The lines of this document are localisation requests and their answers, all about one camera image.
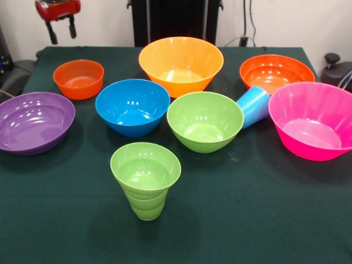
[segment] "small orange bowl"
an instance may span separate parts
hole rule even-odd
[[[96,96],[103,87],[104,67],[92,60],[78,59],[59,66],[54,82],[64,96],[85,100]]]

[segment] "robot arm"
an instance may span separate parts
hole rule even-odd
[[[51,27],[52,21],[68,18],[71,37],[76,38],[74,15],[81,10],[80,0],[36,0],[35,6],[40,17],[45,21],[52,44],[58,43],[56,34]]]

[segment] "plastic bowl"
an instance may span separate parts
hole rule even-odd
[[[35,155],[58,145],[75,117],[75,107],[62,95],[26,93],[0,104],[0,149]]]
[[[235,138],[244,124],[244,115],[238,104],[225,95],[193,92],[172,102],[167,121],[186,147],[210,153]]]
[[[240,67],[240,76],[247,89],[259,86],[272,95],[290,83],[315,81],[312,70],[290,57],[266,54],[251,57]]]
[[[269,113],[283,145],[299,157],[327,161],[352,150],[352,94],[319,82],[282,87]]]
[[[147,45],[139,64],[173,98],[203,91],[221,70],[224,57],[213,44],[193,37],[168,37]]]
[[[170,96],[161,85],[142,79],[115,82],[103,89],[95,102],[106,124],[130,138],[153,131],[169,105]]]
[[[64,63],[53,74],[62,94],[73,100],[96,96],[103,87],[103,77],[103,66],[87,59]]]

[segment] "pink bowl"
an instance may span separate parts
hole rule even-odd
[[[269,113],[284,146],[312,161],[352,150],[352,93],[320,82],[296,82],[277,90]]]

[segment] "bowl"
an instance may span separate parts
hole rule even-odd
[[[172,102],[167,121],[183,145],[195,152],[210,153],[235,138],[244,124],[244,115],[239,105],[225,95],[193,92]]]
[[[221,70],[224,57],[213,44],[193,37],[154,41],[139,54],[140,67],[172,98],[203,91]]]
[[[62,94],[73,100],[96,96],[103,87],[104,68],[99,63],[78,59],[59,66],[53,74]]]
[[[159,84],[142,79],[115,82],[96,98],[99,116],[116,132],[129,138],[149,134],[170,105],[170,95]]]
[[[35,155],[50,150],[66,136],[75,107],[62,95],[33,92],[0,104],[0,150]]]
[[[319,82],[297,82],[276,91],[269,113],[283,145],[312,161],[352,150],[352,94]]]
[[[240,67],[240,76],[247,89],[259,86],[272,95],[290,83],[315,81],[312,70],[290,57],[266,54],[246,60]]]
[[[110,166],[133,212],[145,221],[160,215],[168,190],[181,175],[175,154],[148,142],[120,147],[112,155]]]

